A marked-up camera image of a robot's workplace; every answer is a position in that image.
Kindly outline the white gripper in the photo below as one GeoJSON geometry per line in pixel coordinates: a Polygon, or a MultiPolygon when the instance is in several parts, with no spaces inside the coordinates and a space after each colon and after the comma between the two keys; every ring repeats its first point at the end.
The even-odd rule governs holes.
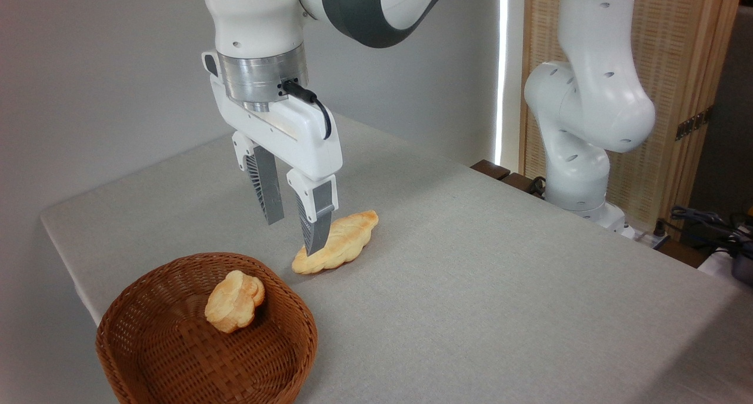
{"type": "Polygon", "coordinates": [[[226,95],[217,53],[205,51],[202,63],[211,72],[219,112],[237,131],[232,136],[236,159],[252,182],[267,223],[284,218],[277,157],[295,168],[288,171],[286,179],[296,193],[306,254],[320,251],[330,235],[332,213],[338,208],[332,174],[342,166],[332,112],[298,98],[271,103],[267,112],[245,109],[226,95]]]}

